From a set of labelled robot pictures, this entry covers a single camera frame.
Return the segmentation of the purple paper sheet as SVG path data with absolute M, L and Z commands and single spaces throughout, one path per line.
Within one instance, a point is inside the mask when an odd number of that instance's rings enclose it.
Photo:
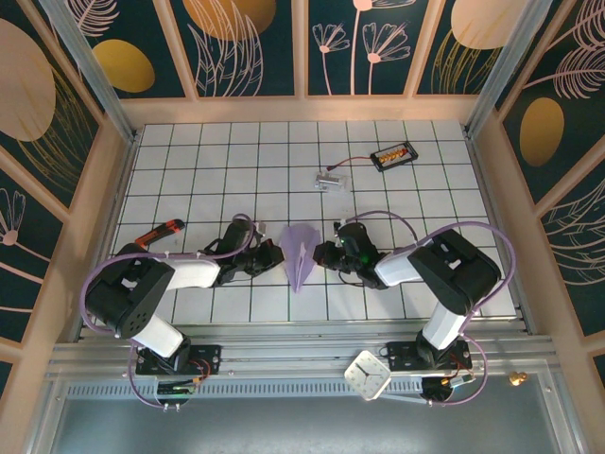
M 314 252 L 320 244 L 320 231 L 308 223 L 286 226 L 280 237 L 289 285 L 298 293 L 316 266 Z

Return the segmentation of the white square clock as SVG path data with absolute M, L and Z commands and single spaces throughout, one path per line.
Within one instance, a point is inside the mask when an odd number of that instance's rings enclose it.
M 377 399 L 391 382 L 391 371 L 368 350 L 361 351 L 344 372 L 345 381 L 366 401 Z

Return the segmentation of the clear plastic metal part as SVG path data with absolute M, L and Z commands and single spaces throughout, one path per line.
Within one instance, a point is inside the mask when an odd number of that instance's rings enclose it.
M 320 192 L 345 193 L 350 190 L 349 178 L 346 175 L 320 171 L 315 176 L 314 187 Z

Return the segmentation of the red and black tool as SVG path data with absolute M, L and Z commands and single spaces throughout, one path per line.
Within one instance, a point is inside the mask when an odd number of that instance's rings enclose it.
M 153 228 L 146 234 L 139 236 L 135 243 L 140 247 L 148 247 L 154 242 L 159 241 L 167 236 L 171 236 L 182 231 L 185 228 L 185 223 L 181 219 L 171 219 L 166 221 L 157 227 Z

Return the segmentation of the black board with yellow connectors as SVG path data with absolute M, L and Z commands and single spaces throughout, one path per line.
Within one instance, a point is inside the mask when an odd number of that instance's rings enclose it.
M 378 172 L 385 172 L 397 166 L 411 163 L 419 158 L 418 152 L 409 142 L 380 149 L 370 155 L 370 160 Z

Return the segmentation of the left base controller board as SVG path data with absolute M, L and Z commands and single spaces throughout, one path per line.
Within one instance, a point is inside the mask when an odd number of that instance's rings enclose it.
M 156 395 L 159 398 L 181 398 L 193 394 L 198 388 L 195 378 L 185 380 L 160 380 L 157 383 Z

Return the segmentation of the base controller board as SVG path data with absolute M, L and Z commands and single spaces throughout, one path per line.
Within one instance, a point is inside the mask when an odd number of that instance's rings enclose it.
M 452 396 L 454 389 L 474 381 L 475 377 L 470 374 L 454 377 L 424 377 L 421 397 L 433 403 L 443 403 Z
M 193 394 L 198 388 L 195 378 L 185 380 L 160 380 L 157 383 L 156 395 L 159 398 L 181 398 Z

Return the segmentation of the right base controller board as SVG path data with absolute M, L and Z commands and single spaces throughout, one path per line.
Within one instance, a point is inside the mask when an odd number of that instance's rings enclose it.
M 475 377 L 470 374 L 454 377 L 424 377 L 421 397 L 433 403 L 443 403 L 452 396 L 454 389 L 474 381 Z

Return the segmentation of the aluminium table frame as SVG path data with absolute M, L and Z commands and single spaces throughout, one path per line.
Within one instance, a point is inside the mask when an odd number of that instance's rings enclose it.
M 153 251 L 200 249 L 237 213 L 264 222 L 274 240 L 296 223 L 330 240 L 335 221 L 359 216 L 382 252 L 457 223 L 502 270 L 510 265 L 486 229 L 494 206 L 457 120 L 157 124 L 138 139 L 107 253 L 173 218 L 185 229 Z M 370 155 L 402 142 L 419 158 L 378 172 Z M 320 192 L 320 171 L 346 175 L 350 190 Z M 224 373 L 283 374 L 332 371 L 364 349 L 382 353 L 387 341 L 413 338 L 437 303 L 422 282 L 356 284 L 353 275 L 315 268 L 295 293 L 277 267 L 221 288 L 172 290 L 159 314 L 198 343 L 220 344 Z

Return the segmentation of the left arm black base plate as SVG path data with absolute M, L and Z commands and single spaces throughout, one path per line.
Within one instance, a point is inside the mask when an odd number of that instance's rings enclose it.
M 137 375 L 216 375 L 221 361 L 219 345 L 185 346 L 175 355 L 163 358 L 144 348 L 137 353 Z

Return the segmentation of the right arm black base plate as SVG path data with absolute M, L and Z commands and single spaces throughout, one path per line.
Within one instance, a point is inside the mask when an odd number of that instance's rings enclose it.
M 386 344 L 389 367 L 393 372 L 448 371 L 473 368 L 469 345 L 456 340 L 444 350 L 416 341 L 392 341 Z

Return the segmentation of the aluminium corner post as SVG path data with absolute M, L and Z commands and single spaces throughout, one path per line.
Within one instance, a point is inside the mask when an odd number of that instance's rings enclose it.
M 110 29 L 119 16 L 117 0 L 36 1 L 121 137 L 132 145 L 135 138 L 134 129 L 88 41 L 89 38 L 102 38 Z
M 465 124 L 465 137 L 472 141 L 480 133 L 495 102 L 504 91 L 539 30 L 553 0 L 528 0 L 491 70 Z

